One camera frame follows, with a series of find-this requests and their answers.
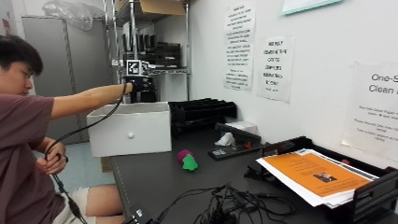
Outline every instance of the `orange booklet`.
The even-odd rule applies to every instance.
[[[314,154],[296,153],[262,158],[297,184],[321,197],[366,185],[361,175]]]

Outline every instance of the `black desk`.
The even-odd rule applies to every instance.
[[[260,154],[252,153],[225,161],[214,161],[206,153],[213,149],[217,140],[218,133],[213,130],[184,133],[178,139],[173,139],[172,152],[111,158],[127,216],[131,215],[128,209],[136,201],[149,210],[152,218],[156,218],[186,190],[220,187],[232,181],[232,186],[238,190],[249,190],[252,193],[273,193],[288,197],[297,206],[297,213],[282,219],[289,224],[308,224],[309,221],[316,224],[333,223],[326,219],[326,208],[313,208],[286,187],[277,187],[244,177],[246,165],[260,158]],[[177,161],[177,154],[184,149],[190,150],[196,155],[198,169],[193,172],[182,170]],[[162,223],[193,223],[209,202],[210,193],[181,199],[172,207]],[[258,213],[254,212],[252,217],[258,224]],[[264,223],[277,223],[270,221],[265,214],[262,220]],[[252,221],[248,216],[242,216],[240,223],[246,224]],[[377,223],[397,224],[398,215],[394,214]]]

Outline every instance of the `white storage box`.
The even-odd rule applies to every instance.
[[[113,109],[107,105],[87,115],[100,120]],[[121,104],[113,115],[88,129],[93,157],[172,150],[170,111],[166,102]]]

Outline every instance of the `purple object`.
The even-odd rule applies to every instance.
[[[193,158],[196,158],[194,154],[192,153],[192,151],[189,151],[188,149],[182,150],[178,154],[177,154],[177,160],[180,164],[184,164],[184,158],[186,157],[186,155],[192,155]]]

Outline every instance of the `floor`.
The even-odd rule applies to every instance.
[[[69,163],[59,174],[65,190],[115,183],[112,172],[103,173],[101,159],[91,156],[89,143],[67,145]]]

